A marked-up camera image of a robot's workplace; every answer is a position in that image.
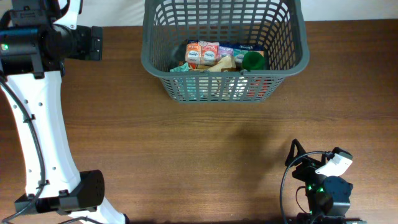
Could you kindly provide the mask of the grey plastic shopping basket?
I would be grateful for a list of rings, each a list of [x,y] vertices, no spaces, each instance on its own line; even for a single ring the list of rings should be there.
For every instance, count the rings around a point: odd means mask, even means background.
[[[260,102],[304,70],[300,0],[146,1],[141,62],[180,103]]]

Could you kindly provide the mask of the teal white wipes packet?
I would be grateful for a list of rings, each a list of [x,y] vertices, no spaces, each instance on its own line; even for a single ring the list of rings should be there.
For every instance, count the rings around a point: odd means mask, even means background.
[[[174,78],[176,85],[177,95],[182,100],[194,101],[198,99],[196,80],[194,77],[187,76],[187,72],[191,71],[188,62],[182,62],[181,65],[171,68],[169,72],[178,73],[178,77]]]

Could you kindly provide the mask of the green lid jar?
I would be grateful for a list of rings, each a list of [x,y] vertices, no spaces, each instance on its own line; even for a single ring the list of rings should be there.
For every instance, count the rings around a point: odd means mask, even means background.
[[[259,52],[248,52],[243,57],[242,68],[247,71],[262,70],[265,62],[264,56]]]

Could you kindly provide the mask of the multicolour tissue multipack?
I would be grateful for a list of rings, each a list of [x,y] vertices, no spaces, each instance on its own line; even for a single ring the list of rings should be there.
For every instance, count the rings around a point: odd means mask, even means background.
[[[259,52],[264,56],[264,48],[260,45],[187,40],[185,61],[195,65],[215,65],[222,57],[230,55],[241,65],[244,55],[248,52]]]

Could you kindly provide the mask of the beige paper bag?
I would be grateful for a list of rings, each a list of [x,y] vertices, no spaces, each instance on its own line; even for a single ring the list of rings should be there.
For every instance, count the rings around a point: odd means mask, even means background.
[[[233,56],[222,57],[215,65],[196,65],[194,71],[198,72],[235,72],[236,62]],[[199,92],[202,98],[212,98],[220,95],[221,77],[199,78]]]

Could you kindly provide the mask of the silver top tin can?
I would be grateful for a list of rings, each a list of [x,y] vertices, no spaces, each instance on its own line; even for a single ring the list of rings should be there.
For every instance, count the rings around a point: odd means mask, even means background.
[[[248,80],[245,77],[239,77],[237,80],[233,81],[229,85],[232,96],[234,98],[242,97],[247,84]]]

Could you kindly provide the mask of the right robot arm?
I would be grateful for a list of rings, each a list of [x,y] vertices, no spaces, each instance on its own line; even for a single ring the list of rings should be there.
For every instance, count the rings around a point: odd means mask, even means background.
[[[306,152],[297,139],[292,141],[285,161],[286,170],[280,185],[280,210],[284,223],[290,223],[284,213],[283,190],[290,168],[292,177],[304,183],[302,188],[309,211],[302,211],[293,223],[347,223],[345,214],[351,206],[349,197],[353,184],[341,176],[353,162],[353,156],[340,147],[332,151]]]

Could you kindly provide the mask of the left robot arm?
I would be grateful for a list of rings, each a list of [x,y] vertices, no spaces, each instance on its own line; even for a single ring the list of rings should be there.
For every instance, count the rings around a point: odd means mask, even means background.
[[[55,212],[70,222],[128,223],[106,199],[102,172],[77,169],[63,120],[64,61],[102,56],[103,30],[78,25],[82,8],[81,1],[13,1],[1,18],[1,91],[26,169],[15,216]]]

